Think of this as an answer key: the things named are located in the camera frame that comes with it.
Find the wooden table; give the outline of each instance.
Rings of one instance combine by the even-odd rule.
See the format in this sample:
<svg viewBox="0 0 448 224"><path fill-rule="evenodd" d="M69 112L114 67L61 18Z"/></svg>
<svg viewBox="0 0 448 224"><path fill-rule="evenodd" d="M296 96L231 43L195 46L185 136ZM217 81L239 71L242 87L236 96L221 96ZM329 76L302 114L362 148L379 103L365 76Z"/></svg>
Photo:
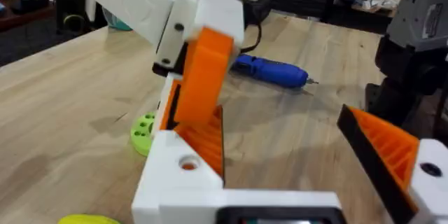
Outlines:
<svg viewBox="0 0 448 224"><path fill-rule="evenodd" d="M247 31L247 45L256 30ZM226 186L334 190L349 223L384 212L336 127L343 103L363 107L379 83L376 34L271 14L252 55L293 63L319 85L289 92L229 75L224 105ZM132 121L157 108L164 78L133 32L100 29L0 68L0 223L56 223L102 214L132 223L145 159Z"/></svg>

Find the blue screwdriver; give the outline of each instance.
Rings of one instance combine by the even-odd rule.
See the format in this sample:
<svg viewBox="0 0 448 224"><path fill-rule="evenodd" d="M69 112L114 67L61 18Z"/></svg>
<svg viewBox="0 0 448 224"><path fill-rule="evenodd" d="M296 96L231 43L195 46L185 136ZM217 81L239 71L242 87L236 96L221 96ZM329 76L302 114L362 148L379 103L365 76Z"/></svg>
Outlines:
<svg viewBox="0 0 448 224"><path fill-rule="evenodd" d="M283 88L301 88L305 84L318 83L297 66L246 54L238 56L230 70Z"/></svg>

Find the yellow tool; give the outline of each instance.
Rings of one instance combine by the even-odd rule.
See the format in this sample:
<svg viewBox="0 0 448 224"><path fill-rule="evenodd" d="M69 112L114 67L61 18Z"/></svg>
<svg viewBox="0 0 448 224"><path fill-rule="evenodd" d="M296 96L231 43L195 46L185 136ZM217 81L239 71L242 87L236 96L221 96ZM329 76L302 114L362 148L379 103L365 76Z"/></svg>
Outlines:
<svg viewBox="0 0 448 224"><path fill-rule="evenodd" d="M120 224L116 220L104 216L88 214L71 214L59 220L58 224Z"/></svg>

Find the orange ribbed part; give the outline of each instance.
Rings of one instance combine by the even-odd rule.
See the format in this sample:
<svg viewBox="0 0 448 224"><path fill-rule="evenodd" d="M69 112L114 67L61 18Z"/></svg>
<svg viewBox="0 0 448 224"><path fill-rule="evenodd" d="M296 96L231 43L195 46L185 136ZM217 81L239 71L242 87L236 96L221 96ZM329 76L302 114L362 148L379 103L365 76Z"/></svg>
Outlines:
<svg viewBox="0 0 448 224"><path fill-rule="evenodd" d="M401 190L407 194L419 140L404 130L357 108L349 107L358 126L372 144Z"/></svg>
<svg viewBox="0 0 448 224"><path fill-rule="evenodd" d="M224 176L222 120L223 107L216 106L207 124L192 126L180 122L174 128L174 131L221 177Z"/></svg>

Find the green gear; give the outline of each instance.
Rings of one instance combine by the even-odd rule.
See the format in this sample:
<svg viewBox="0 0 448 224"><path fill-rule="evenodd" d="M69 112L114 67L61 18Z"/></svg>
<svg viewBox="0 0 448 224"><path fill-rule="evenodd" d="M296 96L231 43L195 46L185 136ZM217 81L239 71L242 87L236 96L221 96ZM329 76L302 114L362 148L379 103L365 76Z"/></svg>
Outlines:
<svg viewBox="0 0 448 224"><path fill-rule="evenodd" d="M154 113L148 113L138 118L131 128L131 142L135 150L148 157L153 140L151 131L154 125Z"/></svg>

